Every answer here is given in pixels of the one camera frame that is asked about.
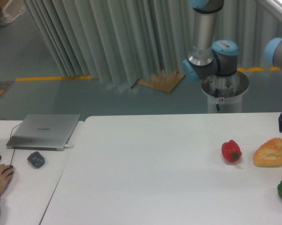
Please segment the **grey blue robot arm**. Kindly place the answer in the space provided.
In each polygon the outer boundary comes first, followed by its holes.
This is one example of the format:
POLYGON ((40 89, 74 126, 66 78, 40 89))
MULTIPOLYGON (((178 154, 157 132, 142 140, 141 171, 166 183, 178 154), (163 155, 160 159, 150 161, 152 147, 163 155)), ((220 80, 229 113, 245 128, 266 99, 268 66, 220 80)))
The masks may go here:
MULTIPOLYGON (((282 0, 256 2, 282 22, 282 0)), ((183 60, 186 76, 192 81, 201 81, 209 113, 239 113, 249 80, 237 71, 238 46, 230 40, 212 43, 216 17, 223 8, 224 0, 190 0, 190 4, 195 11, 195 31, 192 50, 183 60)), ((282 70, 282 38, 268 42, 264 57, 271 66, 282 70)), ((282 133, 282 113, 278 120, 282 133)))

